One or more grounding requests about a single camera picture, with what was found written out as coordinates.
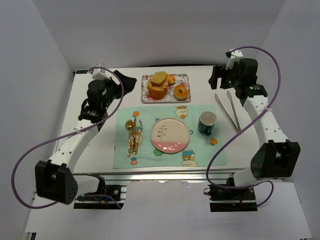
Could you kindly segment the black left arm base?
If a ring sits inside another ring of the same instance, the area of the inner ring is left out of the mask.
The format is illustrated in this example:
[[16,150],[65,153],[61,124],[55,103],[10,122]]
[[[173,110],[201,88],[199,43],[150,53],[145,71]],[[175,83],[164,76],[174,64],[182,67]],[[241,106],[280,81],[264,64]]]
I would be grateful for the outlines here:
[[110,183],[97,174],[77,174],[74,176],[78,191],[74,209],[82,210],[119,210],[123,207],[126,187]]

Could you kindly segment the orange glazed donut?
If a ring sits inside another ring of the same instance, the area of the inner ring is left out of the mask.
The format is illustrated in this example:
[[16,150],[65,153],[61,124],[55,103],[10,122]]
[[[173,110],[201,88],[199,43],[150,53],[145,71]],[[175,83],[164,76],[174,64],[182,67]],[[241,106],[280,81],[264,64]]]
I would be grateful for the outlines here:
[[183,85],[177,85],[173,90],[173,96],[178,101],[184,101],[188,98],[189,91]]

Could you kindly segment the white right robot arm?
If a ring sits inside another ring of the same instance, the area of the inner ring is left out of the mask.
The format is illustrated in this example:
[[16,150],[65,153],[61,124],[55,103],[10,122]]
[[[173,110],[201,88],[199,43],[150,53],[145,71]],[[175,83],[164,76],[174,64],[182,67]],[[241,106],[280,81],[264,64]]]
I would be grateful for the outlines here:
[[283,133],[273,112],[268,108],[266,89],[257,83],[258,62],[241,58],[228,65],[214,66],[209,84],[214,90],[218,79],[222,89],[235,89],[235,95],[253,122],[260,148],[253,156],[250,166],[234,173],[230,186],[244,188],[267,179],[291,177],[301,147],[290,141]]

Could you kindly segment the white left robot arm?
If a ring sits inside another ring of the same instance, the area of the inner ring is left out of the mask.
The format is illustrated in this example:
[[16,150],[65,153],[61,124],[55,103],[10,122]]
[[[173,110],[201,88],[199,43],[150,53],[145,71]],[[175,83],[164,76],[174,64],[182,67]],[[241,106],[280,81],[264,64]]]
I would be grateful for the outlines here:
[[90,143],[110,117],[108,108],[113,100],[118,100],[133,91],[136,78],[128,77],[118,70],[113,72],[121,83],[116,84],[111,76],[97,79],[88,84],[87,97],[82,102],[75,125],[75,135],[66,138],[63,145],[47,161],[39,161],[35,166],[36,193],[39,197],[65,205],[85,195],[102,198],[106,193],[104,178],[96,174],[73,175],[74,168]]

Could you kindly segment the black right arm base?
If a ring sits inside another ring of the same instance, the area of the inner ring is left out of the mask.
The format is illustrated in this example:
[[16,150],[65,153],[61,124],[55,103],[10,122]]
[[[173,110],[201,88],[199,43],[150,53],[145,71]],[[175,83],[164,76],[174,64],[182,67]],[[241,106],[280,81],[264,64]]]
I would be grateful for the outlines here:
[[234,187],[234,180],[229,177],[224,188],[208,185],[203,193],[209,196],[210,211],[222,212],[256,212],[258,210],[255,192],[252,188],[228,189]]

